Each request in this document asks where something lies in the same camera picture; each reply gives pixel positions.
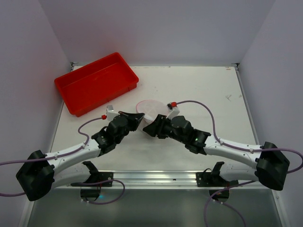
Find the white mesh laundry bag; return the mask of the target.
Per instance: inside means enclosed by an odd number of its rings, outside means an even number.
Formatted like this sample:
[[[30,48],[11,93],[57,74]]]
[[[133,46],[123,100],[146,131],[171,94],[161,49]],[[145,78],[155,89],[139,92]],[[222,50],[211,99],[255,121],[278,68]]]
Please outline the white mesh laundry bag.
[[[168,115],[169,111],[167,106],[157,100],[143,100],[136,105],[137,113],[144,113],[144,117],[139,125],[139,129],[142,131],[144,127],[151,124],[156,117],[161,115]]]

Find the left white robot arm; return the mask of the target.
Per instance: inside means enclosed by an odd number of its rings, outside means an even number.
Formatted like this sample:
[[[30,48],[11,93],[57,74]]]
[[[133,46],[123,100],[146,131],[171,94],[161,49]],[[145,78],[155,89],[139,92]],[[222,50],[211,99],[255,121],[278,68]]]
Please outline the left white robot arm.
[[[143,113],[118,112],[108,126],[82,144],[54,153],[33,152],[16,174],[27,198],[36,201],[52,189],[68,184],[101,184],[99,171],[90,160],[114,150],[129,132],[137,130],[143,117]]]

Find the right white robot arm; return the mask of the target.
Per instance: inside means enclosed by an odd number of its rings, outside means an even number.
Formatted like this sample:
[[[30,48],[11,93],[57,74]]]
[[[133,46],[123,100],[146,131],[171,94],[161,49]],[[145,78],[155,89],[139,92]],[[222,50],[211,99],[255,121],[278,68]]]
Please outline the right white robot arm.
[[[211,172],[200,173],[203,186],[229,186],[239,180],[257,181],[265,187],[281,191],[290,165],[289,160],[272,143],[264,146],[234,143],[231,147],[223,145],[215,136],[195,129],[184,116],[172,119],[164,115],[157,118],[143,131],[159,139],[171,138],[182,144],[194,154],[224,157],[233,164],[217,162]]]

